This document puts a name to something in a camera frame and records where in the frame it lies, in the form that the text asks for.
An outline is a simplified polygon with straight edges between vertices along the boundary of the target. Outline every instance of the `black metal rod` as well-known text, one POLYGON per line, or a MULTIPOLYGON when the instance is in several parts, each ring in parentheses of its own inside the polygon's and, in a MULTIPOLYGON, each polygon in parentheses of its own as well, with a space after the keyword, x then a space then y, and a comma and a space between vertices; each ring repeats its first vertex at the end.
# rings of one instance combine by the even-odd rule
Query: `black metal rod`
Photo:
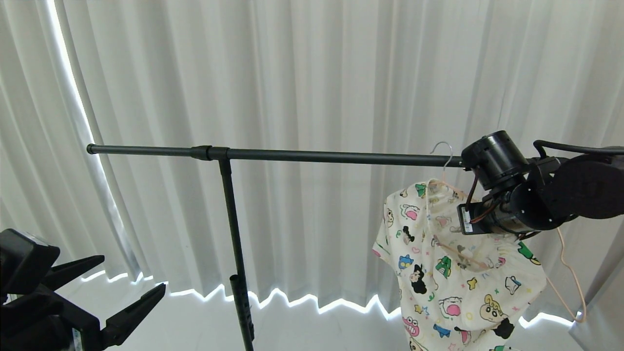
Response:
MULTIPOLYGON (((327 162, 343 164, 385 164, 397 166, 431 166, 442 167, 449 161, 448 156, 438 155, 403 155, 403 154, 375 154, 363 152, 326 152, 326 151, 291 151, 291 150, 256 150, 256 149, 227 149, 223 147, 196 146, 196 147, 144 147, 144 146, 87 146, 90 154, 127 154, 153 156, 187 156, 198 157, 203 155, 206 160, 265 160, 265 161, 295 161, 295 162, 327 162), (211 149, 220 149, 224 152, 212 153, 211 149)), ((447 167, 462 167, 462 159, 454 156, 447 167)))
POLYGON ((234 249, 234 261, 236 263, 236 278, 232 280, 234 294, 234 304, 240 331, 243 336, 243 343, 246 351, 253 351, 252 336, 250 330, 251 321, 248 321, 245 303, 249 306, 249 296, 247 295, 247 280, 245 275, 245 262, 243 260, 243 247, 240 242, 240 231, 238 229, 238 216, 236 215, 236 203, 234 200, 234 185, 232 184, 232 166, 230 160, 219 160, 221 178, 223 180, 223 193, 225 195, 225 207, 228 211, 228 221, 230 223, 230 234, 232 236, 232 247, 234 249))

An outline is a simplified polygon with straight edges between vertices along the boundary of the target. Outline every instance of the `yellow star print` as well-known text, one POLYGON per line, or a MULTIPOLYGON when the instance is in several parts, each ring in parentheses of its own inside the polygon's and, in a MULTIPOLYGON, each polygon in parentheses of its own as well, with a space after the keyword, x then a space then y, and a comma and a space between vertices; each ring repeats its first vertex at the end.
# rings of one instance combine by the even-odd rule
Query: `yellow star print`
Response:
POLYGON ((468 283, 468 289, 474 290, 477 287, 477 278, 473 277, 466 281, 468 283))

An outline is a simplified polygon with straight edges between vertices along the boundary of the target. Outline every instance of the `metal hanger hook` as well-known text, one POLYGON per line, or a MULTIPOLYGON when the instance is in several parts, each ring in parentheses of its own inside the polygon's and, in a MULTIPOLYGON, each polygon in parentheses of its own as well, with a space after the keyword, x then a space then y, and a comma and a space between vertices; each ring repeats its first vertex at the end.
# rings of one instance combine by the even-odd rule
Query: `metal hanger hook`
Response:
POLYGON ((438 143, 437 143, 437 144, 433 147, 433 150, 429 153, 429 155, 433 154, 433 153, 434 153, 434 151, 436 151, 437 146, 438 146, 438 145, 440 145, 440 144, 446 144, 446 145, 449 147, 449 149, 451 150, 451 155, 449 156, 449 160, 448 160, 448 161, 446 161, 446 163, 444 164, 444 167, 442 168, 442 171, 443 171, 443 172, 445 172, 445 171, 446 171, 446 165, 448 165, 448 164, 449 164, 449 162, 450 162, 450 161, 452 160, 452 158, 453 158, 453 147, 452 147, 452 146, 451 146, 448 142, 446 142, 446 141, 440 141, 440 142, 438 142, 438 143))

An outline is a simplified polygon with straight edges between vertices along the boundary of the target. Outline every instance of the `white cartoon print shirt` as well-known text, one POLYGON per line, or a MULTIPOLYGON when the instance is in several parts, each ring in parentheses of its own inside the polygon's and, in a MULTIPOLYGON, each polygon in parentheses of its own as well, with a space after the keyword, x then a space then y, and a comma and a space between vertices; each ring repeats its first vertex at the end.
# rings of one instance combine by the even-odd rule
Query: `white cartoon print shirt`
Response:
POLYGON ((462 201, 433 179, 384 203, 373 252, 397 275, 410 350, 502 350, 546 286, 540 262, 514 235, 461 233, 462 201))

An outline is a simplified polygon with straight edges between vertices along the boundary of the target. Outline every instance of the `horizontal black pole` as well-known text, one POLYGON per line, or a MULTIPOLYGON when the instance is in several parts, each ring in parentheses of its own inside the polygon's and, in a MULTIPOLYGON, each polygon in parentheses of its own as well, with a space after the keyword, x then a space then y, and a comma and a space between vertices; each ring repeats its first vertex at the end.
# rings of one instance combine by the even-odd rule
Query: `horizontal black pole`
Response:
MULTIPOLYGON (((405 154, 373 154, 363 152, 327 152, 327 151, 291 151, 291 150, 256 150, 229 149, 226 147, 145 147, 145 146, 87 146, 90 154, 125 154, 152 156, 186 156, 207 160, 264 160, 264 161, 295 161, 325 162, 342 164, 384 164, 397 166, 431 166, 442 167, 449 160, 448 156, 437 155, 405 155, 405 154)), ((462 167, 462 159, 454 156, 447 167, 462 167)))

